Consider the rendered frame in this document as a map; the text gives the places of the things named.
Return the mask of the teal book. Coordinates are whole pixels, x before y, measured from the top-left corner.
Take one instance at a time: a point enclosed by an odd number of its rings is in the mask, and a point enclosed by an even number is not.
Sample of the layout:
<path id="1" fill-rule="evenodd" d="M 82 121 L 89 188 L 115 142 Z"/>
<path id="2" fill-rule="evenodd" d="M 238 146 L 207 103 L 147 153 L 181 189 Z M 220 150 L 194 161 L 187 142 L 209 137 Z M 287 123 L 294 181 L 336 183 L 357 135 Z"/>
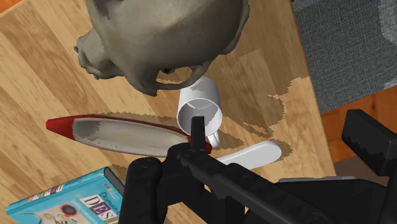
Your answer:
<path id="1" fill-rule="evenodd" d="M 118 224 L 124 184 L 109 167 L 10 204 L 18 224 Z"/>

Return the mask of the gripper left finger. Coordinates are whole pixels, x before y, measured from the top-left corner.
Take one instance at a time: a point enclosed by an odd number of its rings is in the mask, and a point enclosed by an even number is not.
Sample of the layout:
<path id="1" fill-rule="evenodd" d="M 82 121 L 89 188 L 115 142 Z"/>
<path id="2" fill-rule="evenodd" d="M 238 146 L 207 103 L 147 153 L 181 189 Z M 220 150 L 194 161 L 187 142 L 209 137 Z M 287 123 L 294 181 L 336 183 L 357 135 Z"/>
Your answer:
<path id="1" fill-rule="evenodd" d="M 336 224 L 276 184 L 205 152 L 204 118 L 192 118 L 189 143 L 169 148 L 164 161 L 130 163 L 119 224 L 164 224 L 169 205 L 182 202 L 207 224 Z"/>

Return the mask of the grey teapot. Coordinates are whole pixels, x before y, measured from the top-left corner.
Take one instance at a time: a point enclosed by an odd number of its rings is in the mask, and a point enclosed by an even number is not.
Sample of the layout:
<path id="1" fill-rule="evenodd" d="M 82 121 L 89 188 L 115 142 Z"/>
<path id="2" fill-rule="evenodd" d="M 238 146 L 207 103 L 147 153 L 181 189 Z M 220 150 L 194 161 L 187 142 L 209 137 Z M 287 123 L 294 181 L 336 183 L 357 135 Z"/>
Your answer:
<path id="1" fill-rule="evenodd" d="M 248 0 L 86 0 L 92 28 L 74 46 L 96 80 L 124 77 L 137 91 L 189 87 L 233 51 Z"/>

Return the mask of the white flat rounded bar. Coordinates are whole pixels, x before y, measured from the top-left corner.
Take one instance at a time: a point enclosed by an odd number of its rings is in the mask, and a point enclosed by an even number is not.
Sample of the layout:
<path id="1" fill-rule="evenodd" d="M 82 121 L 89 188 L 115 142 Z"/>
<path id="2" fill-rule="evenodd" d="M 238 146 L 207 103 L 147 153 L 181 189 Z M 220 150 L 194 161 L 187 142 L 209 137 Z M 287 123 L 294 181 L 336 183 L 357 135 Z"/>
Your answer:
<path id="1" fill-rule="evenodd" d="M 246 169 L 255 169 L 277 161 L 282 154 L 279 145 L 273 141 L 262 141 L 243 150 L 217 158 L 225 165 L 239 164 Z"/>

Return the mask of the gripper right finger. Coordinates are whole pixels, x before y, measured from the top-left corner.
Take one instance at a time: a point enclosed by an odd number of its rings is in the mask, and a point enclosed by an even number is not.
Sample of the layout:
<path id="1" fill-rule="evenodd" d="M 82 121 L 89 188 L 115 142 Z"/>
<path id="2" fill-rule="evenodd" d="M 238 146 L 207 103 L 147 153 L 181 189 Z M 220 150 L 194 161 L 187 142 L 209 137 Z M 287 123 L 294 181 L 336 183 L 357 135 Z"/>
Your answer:
<path id="1" fill-rule="evenodd" d="M 350 109 L 342 140 L 377 176 L 389 178 L 379 224 L 397 224 L 397 133 L 363 110 Z"/>

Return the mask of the white mug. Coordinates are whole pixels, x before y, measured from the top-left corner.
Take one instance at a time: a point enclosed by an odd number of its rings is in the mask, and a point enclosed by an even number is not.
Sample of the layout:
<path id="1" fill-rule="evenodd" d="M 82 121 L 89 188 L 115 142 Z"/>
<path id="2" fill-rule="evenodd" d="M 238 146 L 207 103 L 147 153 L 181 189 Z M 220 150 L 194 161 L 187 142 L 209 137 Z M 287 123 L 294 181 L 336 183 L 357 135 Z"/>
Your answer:
<path id="1" fill-rule="evenodd" d="M 204 117 L 205 136 L 213 148 L 219 147 L 218 130 L 223 121 L 219 92 L 215 82 L 206 76 L 179 93 L 177 122 L 186 134 L 191 134 L 194 116 Z"/>

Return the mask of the grey rug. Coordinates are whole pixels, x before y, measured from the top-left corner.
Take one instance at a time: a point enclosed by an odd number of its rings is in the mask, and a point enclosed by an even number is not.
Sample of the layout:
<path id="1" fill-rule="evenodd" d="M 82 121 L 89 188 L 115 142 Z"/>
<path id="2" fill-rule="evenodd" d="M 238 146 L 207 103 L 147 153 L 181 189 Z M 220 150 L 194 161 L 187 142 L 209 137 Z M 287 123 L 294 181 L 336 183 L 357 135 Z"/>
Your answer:
<path id="1" fill-rule="evenodd" d="M 295 0 L 321 113 L 397 86 L 397 0 Z"/>

